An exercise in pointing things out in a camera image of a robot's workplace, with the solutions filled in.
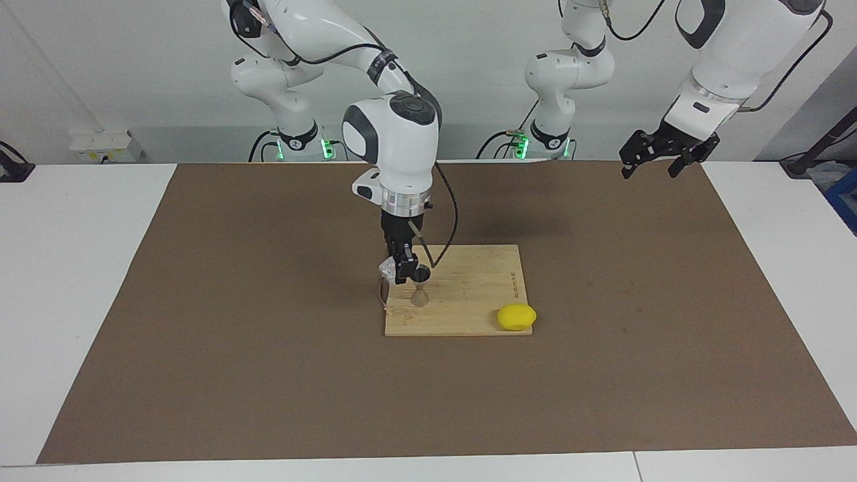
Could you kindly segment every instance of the electrical outlet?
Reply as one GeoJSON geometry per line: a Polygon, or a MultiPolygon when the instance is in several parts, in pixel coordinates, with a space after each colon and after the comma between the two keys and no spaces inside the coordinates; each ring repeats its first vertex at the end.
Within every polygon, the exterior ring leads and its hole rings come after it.
{"type": "Polygon", "coordinates": [[[137,162],[142,155],[140,143],[128,132],[95,132],[72,135],[69,147],[80,162],[137,162]]]}

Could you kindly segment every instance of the black cable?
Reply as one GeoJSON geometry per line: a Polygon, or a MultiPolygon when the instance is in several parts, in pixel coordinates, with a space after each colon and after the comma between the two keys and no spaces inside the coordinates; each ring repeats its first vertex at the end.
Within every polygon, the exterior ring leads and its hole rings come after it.
{"type": "Polygon", "coordinates": [[[643,25],[643,28],[640,28],[639,32],[635,33],[634,35],[632,35],[630,37],[622,37],[621,35],[619,35],[613,29],[613,21],[610,19],[609,16],[607,18],[605,18],[604,20],[607,21],[607,28],[610,29],[610,33],[612,33],[614,37],[616,37],[619,40],[622,40],[623,42],[630,42],[631,40],[634,40],[637,37],[639,37],[640,35],[642,35],[643,32],[645,32],[649,28],[649,25],[651,25],[651,23],[655,20],[655,17],[657,17],[657,13],[661,11],[661,7],[663,7],[663,5],[666,2],[667,2],[667,0],[661,0],[661,2],[657,5],[657,8],[655,9],[655,11],[651,14],[651,17],[649,17],[649,20],[645,23],[645,25],[643,25]]]}
{"type": "Polygon", "coordinates": [[[259,152],[259,157],[261,157],[262,162],[265,162],[265,148],[269,148],[269,147],[271,147],[271,146],[273,146],[273,147],[275,147],[275,148],[279,149],[279,144],[278,144],[277,142],[266,142],[266,143],[262,146],[262,150],[259,152]]]}
{"type": "MultiPolygon", "coordinates": [[[[523,121],[523,122],[521,122],[521,125],[519,125],[519,126],[518,126],[518,130],[523,130],[523,129],[524,129],[524,126],[527,124],[527,121],[528,121],[528,120],[530,120],[530,116],[531,116],[531,115],[533,115],[533,112],[534,112],[534,111],[536,111],[536,107],[537,107],[537,106],[538,106],[538,99],[536,99],[536,102],[535,102],[535,103],[533,104],[533,106],[530,108],[530,111],[529,111],[529,112],[527,112],[526,117],[524,117],[524,121],[523,121]]],[[[506,152],[505,152],[505,153],[503,153],[503,158],[506,158],[508,155],[509,155],[509,148],[507,148],[507,149],[506,149],[506,152]]]]}
{"type": "Polygon", "coordinates": [[[262,57],[262,58],[270,58],[269,56],[267,56],[267,55],[263,54],[263,53],[262,53],[262,52],[260,52],[258,49],[256,49],[255,47],[253,47],[253,46],[252,46],[252,45],[251,45],[247,40],[245,40],[245,39],[244,39],[244,37],[242,37],[242,36],[241,36],[241,34],[240,34],[240,33],[238,33],[238,27],[236,27],[236,25],[235,25],[235,12],[238,10],[238,7],[243,7],[243,3],[241,3],[241,2],[235,2],[235,3],[233,3],[233,4],[232,4],[232,6],[231,6],[231,7],[229,7],[229,25],[230,25],[230,27],[232,28],[232,33],[234,33],[234,34],[235,34],[236,38],[238,38],[239,40],[241,40],[241,43],[243,43],[243,44],[245,44],[247,47],[249,47],[251,51],[256,52],[256,54],[257,54],[257,55],[259,55],[259,57],[262,57]]]}
{"type": "Polygon", "coordinates": [[[256,137],[256,142],[253,143],[253,148],[250,149],[250,156],[247,158],[248,163],[253,162],[253,157],[256,155],[256,149],[259,147],[259,144],[262,142],[262,139],[272,135],[273,134],[270,130],[266,130],[265,132],[259,134],[259,137],[256,137]]]}
{"type": "Polygon", "coordinates": [[[572,151],[572,158],[569,160],[574,160],[574,156],[578,153],[578,140],[577,139],[569,139],[569,142],[574,142],[574,150],[572,151]]]}
{"type": "Polygon", "coordinates": [[[330,145],[331,146],[335,146],[335,145],[342,146],[342,150],[345,151],[345,160],[351,162],[351,159],[349,159],[349,157],[348,157],[348,146],[346,146],[344,142],[342,142],[342,141],[330,141],[330,145]]]}
{"type": "Polygon", "coordinates": [[[334,59],[334,58],[336,58],[336,57],[343,56],[343,55],[345,55],[346,53],[348,53],[348,52],[350,52],[350,51],[355,51],[355,50],[357,50],[357,49],[377,49],[377,50],[379,50],[379,51],[384,51],[384,50],[385,50],[385,49],[384,49],[384,47],[382,47],[382,46],[380,46],[380,45],[375,45],[375,44],[355,44],[355,45],[352,45],[352,46],[350,46],[350,47],[345,47],[345,48],[344,48],[344,49],[342,49],[341,51],[338,51],[338,52],[336,52],[336,53],[333,53],[333,54],[331,54],[331,55],[328,55],[327,57],[321,58],[321,59],[319,59],[319,60],[308,60],[308,59],[306,59],[306,58],[301,57],[300,55],[297,55],[297,52],[295,52],[295,51],[292,51],[292,52],[293,52],[293,53],[295,54],[295,56],[297,56],[297,58],[298,58],[301,62],[303,62],[303,63],[308,63],[309,65],[319,65],[320,63],[330,62],[331,60],[333,60],[333,59],[334,59]]]}
{"type": "Polygon", "coordinates": [[[440,168],[440,163],[435,162],[434,168],[437,169],[437,173],[440,174],[440,178],[443,179],[443,184],[446,186],[446,190],[449,191],[449,197],[452,199],[452,209],[455,213],[454,221],[452,223],[452,232],[450,232],[449,239],[446,241],[446,246],[443,247],[443,251],[440,252],[440,256],[437,256],[437,259],[434,259],[434,257],[431,256],[429,245],[426,243],[426,239],[423,234],[417,229],[413,221],[408,221],[408,225],[411,227],[414,234],[417,235],[417,238],[420,240],[420,244],[426,251],[426,256],[428,256],[428,262],[431,264],[432,269],[437,268],[440,264],[440,260],[443,259],[443,256],[446,255],[449,247],[452,246],[452,241],[455,240],[455,234],[458,232],[458,199],[455,197],[455,192],[452,191],[449,179],[446,178],[446,174],[443,172],[443,169],[440,168]]]}
{"type": "Polygon", "coordinates": [[[827,37],[827,34],[830,33],[830,30],[833,28],[833,15],[828,13],[827,10],[822,10],[821,16],[823,16],[825,18],[825,20],[827,20],[827,27],[824,29],[824,31],[821,33],[821,35],[819,35],[818,38],[815,39],[814,42],[812,42],[812,45],[810,45],[802,54],[800,54],[800,57],[798,57],[798,59],[796,61],[794,61],[792,66],[788,68],[788,71],[786,71],[786,75],[784,75],[782,77],[782,79],[780,79],[780,82],[778,84],[776,84],[776,87],[774,87],[774,90],[771,91],[768,98],[765,99],[764,102],[762,102],[758,107],[741,107],[740,109],[738,109],[738,112],[758,112],[758,111],[761,111],[771,102],[772,99],[774,99],[774,96],[776,95],[776,93],[780,91],[780,87],[782,87],[782,85],[786,83],[786,81],[792,75],[794,70],[798,68],[798,65],[800,65],[800,63],[803,62],[803,59],[805,59],[806,56],[808,56],[810,54],[810,52],[812,52],[812,50],[816,46],[818,46],[818,44],[820,44],[822,40],[824,40],[824,37],[827,37]]]}
{"type": "Polygon", "coordinates": [[[476,154],[476,159],[480,159],[480,158],[482,158],[482,153],[484,153],[484,152],[485,152],[485,149],[486,149],[486,148],[488,148],[488,145],[489,145],[489,144],[490,144],[494,139],[497,139],[498,137],[506,136],[506,133],[507,133],[507,131],[505,131],[505,130],[501,130],[500,132],[498,132],[498,133],[494,134],[493,136],[490,136],[490,137],[488,138],[488,140],[487,140],[487,141],[485,141],[485,143],[482,145],[482,147],[481,147],[481,148],[479,148],[479,153],[478,153],[478,154],[476,154]]]}
{"type": "Polygon", "coordinates": [[[18,149],[13,148],[12,146],[10,146],[9,144],[7,144],[6,142],[3,142],[3,141],[0,141],[0,146],[5,147],[7,150],[9,150],[9,152],[18,156],[18,158],[20,158],[22,161],[24,161],[24,164],[30,164],[30,161],[28,161],[27,158],[25,158],[23,154],[19,153],[18,149]]]}
{"type": "Polygon", "coordinates": [[[497,159],[497,156],[500,155],[501,149],[506,148],[506,152],[509,152],[508,148],[513,148],[517,145],[518,144],[515,142],[507,142],[506,144],[501,145],[500,147],[497,148],[497,152],[494,153],[494,159],[497,159]]]}
{"type": "MultiPolygon", "coordinates": [[[[853,136],[854,134],[857,134],[857,129],[854,129],[854,130],[852,130],[851,132],[847,133],[845,136],[842,136],[842,137],[840,137],[839,139],[836,139],[834,142],[831,142],[831,143],[830,143],[830,145],[829,145],[827,148],[832,148],[832,147],[833,147],[833,146],[835,146],[836,144],[840,144],[840,143],[842,143],[842,142],[847,141],[847,140],[848,140],[848,138],[850,138],[850,137],[851,137],[851,136],[853,136]]],[[[799,155],[804,155],[804,154],[806,154],[806,153],[808,153],[808,152],[809,152],[809,151],[804,151],[804,152],[802,152],[802,153],[792,154],[792,155],[786,156],[786,157],[784,157],[784,158],[782,158],[782,159],[778,160],[777,162],[783,162],[784,160],[789,160],[789,159],[792,159],[793,157],[798,157],[799,155]]]]}
{"type": "Polygon", "coordinates": [[[452,199],[452,210],[455,213],[455,221],[452,223],[452,232],[449,234],[446,246],[444,246],[443,251],[440,252],[440,256],[437,256],[437,259],[434,260],[433,268],[436,268],[437,265],[440,264],[440,260],[443,259],[443,256],[449,250],[449,247],[452,246],[452,241],[455,239],[455,234],[458,232],[458,199],[455,197],[455,192],[452,191],[449,179],[446,178],[446,174],[443,172],[443,169],[440,168],[440,163],[435,162],[434,168],[437,169],[437,173],[440,174],[440,178],[443,180],[446,190],[449,191],[449,198],[452,199]]]}

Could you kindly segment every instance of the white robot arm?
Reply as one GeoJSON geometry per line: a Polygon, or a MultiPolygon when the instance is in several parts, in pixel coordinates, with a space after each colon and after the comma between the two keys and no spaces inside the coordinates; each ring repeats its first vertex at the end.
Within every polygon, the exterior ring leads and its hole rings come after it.
{"type": "Polygon", "coordinates": [[[530,125],[534,140],[530,150],[538,157],[556,158],[565,151],[575,113],[574,100],[568,93],[600,87],[610,81],[615,70],[598,0],[568,0],[562,29],[572,48],[531,57],[525,71],[527,85],[539,98],[530,125]]]}
{"type": "Polygon", "coordinates": [[[324,73],[326,63],[359,69],[386,95],[348,107],[343,120],[346,148],[375,168],[352,186],[381,206],[388,278],[424,282],[429,269],[411,246],[423,227],[431,197],[432,168],[442,114],[437,99],[414,80],[393,51],[329,0],[223,0],[232,30],[253,41],[263,58],[239,59],[232,77],[242,92],[271,107],[290,148],[314,140],[318,124],[309,103],[290,91],[324,73]]]}
{"type": "Polygon", "coordinates": [[[699,60],[658,130],[635,132],[620,150],[622,174],[643,163],[678,156],[673,178],[706,160],[720,142],[716,129],[739,111],[800,42],[825,0],[681,0],[676,23],[699,60]]]}

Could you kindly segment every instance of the white wall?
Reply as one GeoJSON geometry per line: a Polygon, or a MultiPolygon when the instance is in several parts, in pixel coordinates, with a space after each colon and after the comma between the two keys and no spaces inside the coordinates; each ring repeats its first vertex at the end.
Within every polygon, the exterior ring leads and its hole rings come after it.
{"type": "MultiPolygon", "coordinates": [[[[219,0],[0,0],[0,7],[4,3],[23,33],[6,28],[8,21],[0,24],[0,137],[33,161],[71,161],[66,133],[90,122],[80,107],[69,106],[68,95],[54,92],[56,81],[40,78],[33,48],[21,48],[22,37],[32,38],[99,124],[131,129],[152,161],[243,160],[255,133],[273,122],[265,106],[231,85],[231,62],[252,54],[232,36],[219,0]]],[[[575,94],[579,158],[616,159],[635,129],[657,126],[696,58],[674,27],[677,3],[668,0],[641,39],[609,40],[618,65],[614,80],[575,94]]],[[[567,47],[550,0],[338,4],[375,30],[439,97],[447,122],[441,158],[472,157],[488,135],[517,127],[535,98],[523,79],[528,56],[567,47]]],[[[617,3],[617,29],[634,31],[655,4],[617,3]]],[[[837,24],[829,40],[774,104],[721,129],[716,158],[755,158],[857,45],[857,5],[831,0],[828,8],[837,24]]],[[[300,90],[315,100],[319,120],[334,128],[349,103],[376,94],[365,75],[339,66],[300,90]]]]}
{"type": "MultiPolygon", "coordinates": [[[[788,121],[758,158],[777,160],[791,154],[805,152],[855,106],[857,106],[857,49],[851,51],[839,68],[830,74],[830,77],[788,121]]],[[[819,159],[857,160],[857,136],[827,149],[819,159]]]]}

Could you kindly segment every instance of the white table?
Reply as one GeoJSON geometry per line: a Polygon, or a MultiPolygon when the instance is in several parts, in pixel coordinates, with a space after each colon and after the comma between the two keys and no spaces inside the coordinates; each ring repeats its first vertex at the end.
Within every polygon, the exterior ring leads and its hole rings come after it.
{"type": "MultiPolygon", "coordinates": [[[[174,170],[40,166],[0,185],[0,480],[857,480],[857,447],[31,467],[174,170]]],[[[857,426],[857,238],[775,164],[705,170],[857,426]]]]}

